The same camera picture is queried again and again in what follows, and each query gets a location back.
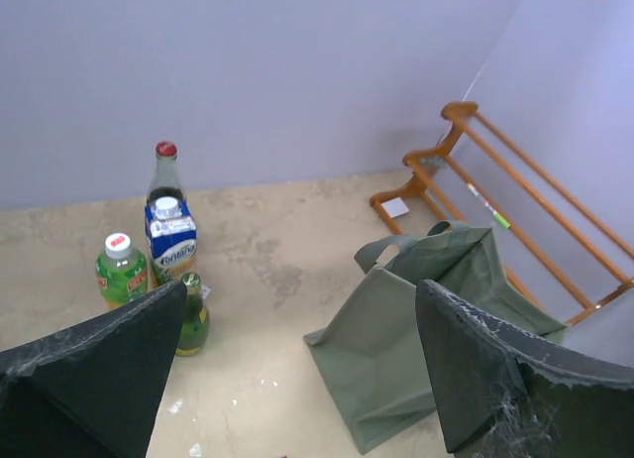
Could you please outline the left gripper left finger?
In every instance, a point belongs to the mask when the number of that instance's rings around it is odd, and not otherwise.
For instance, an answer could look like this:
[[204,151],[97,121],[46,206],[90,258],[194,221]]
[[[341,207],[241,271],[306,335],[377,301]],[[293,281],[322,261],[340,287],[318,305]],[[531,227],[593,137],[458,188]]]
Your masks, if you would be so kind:
[[2,352],[2,456],[145,456],[185,301],[171,282]]

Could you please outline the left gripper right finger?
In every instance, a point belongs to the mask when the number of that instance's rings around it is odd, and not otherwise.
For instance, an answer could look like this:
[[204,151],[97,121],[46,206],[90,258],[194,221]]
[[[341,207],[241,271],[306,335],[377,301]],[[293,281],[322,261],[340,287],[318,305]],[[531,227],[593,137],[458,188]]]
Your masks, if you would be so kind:
[[456,457],[630,457],[633,371],[567,349],[429,280],[416,319]]

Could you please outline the green beer bottle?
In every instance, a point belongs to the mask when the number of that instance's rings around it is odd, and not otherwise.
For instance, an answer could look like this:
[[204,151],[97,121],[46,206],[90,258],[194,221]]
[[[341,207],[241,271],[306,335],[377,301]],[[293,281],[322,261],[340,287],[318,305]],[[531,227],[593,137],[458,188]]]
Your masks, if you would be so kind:
[[207,306],[202,297],[202,281],[193,272],[185,273],[182,282],[187,289],[185,313],[180,338],[175,351],[179,357],[197,354],[205,345],[210,328],[210,318]]

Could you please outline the green orange juice bottle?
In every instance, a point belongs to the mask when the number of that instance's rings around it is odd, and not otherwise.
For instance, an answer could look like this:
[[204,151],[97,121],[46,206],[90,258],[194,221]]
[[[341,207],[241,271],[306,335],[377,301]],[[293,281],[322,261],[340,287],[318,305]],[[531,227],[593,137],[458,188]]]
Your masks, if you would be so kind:
[[99,290],[109,310],[145,295],[149,290],[148,262],[125,233],[110,234],[95,262]]

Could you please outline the green canvas bag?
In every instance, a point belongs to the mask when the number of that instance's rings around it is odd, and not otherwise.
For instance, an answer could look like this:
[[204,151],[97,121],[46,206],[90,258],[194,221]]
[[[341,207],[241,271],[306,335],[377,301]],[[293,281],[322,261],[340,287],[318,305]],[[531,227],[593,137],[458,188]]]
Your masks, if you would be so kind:
[[363,280],[331,322],[304,340],[362,454],[436,409],[415,317],[419,282],[432,280],[553,342],[568,329],[511,284],[490,227],[440,221],[424,237],[369,242],[355,261]]

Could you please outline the blue juice carton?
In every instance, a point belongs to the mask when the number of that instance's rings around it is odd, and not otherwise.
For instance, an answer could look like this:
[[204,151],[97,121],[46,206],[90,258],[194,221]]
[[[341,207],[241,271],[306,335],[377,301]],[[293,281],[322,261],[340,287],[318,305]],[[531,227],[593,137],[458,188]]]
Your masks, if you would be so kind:
[[154,286],[197,273],[198,230],[187,202],[159,197],[145,207],[145,220]]

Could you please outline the glass cola bottle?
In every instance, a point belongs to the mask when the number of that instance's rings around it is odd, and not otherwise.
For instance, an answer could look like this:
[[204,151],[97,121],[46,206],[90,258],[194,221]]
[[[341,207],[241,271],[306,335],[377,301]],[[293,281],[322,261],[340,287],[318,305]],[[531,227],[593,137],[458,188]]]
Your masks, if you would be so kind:
[[171,141],[159,142],[155,152],[155,173],[146,197],[146,204],[166,196],[184,201],[186,195],[178,174],[176,144]]

